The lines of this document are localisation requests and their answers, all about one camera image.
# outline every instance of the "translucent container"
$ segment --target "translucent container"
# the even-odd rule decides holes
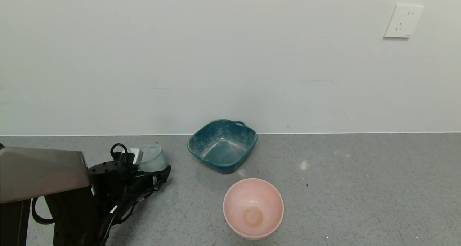
[[[145,172],[162,171],[168,165],[168,159],[162,151],[162,146],[158,143],[151,143],[142,149],[143,156],[139,164],[139,170]]]

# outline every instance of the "white connector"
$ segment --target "white connector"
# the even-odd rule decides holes
[[[128,149],[128,153],[133,153],[135,158],[133,159],[133,164],[139,165],[141,163],[141,158],[143,157],[143,151],[137,148]]]

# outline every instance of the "white label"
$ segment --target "white label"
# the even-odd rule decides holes
[[[111,214],[114,213],[114,211],[117,209],[118,205],[114,206],[114,208],[112,208],[112,210],[110,211]]]
[[[155,184],[155,183],[157,182],[157,177],[155,177],[155,176],[152,177],[152,181],[153,181],[153,183]]]

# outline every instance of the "bowl stain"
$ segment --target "bowl stain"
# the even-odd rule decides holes
[[[248,226],[255,228],[262,224],[263,215],[257,207],[248,207],[243,212],[243,220]]]

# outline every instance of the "gray speckled floor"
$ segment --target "gray speckled floor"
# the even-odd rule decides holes
[[[107,245],[408,245],[461,243],[461,133],[260,135],[229,175],[197,161],[189,136],[0,137],[6,146],[77,149],[88,165],[110,160],[112,144],[157,141],[173,167],[162,191],[144,200]],[[222,200],[257,177],[280,190],[285,217],[260,241],[237,236]],[[44,200],[39,213],[49,217]],[[51,245],[53,226],[30,221],[28,245]]]

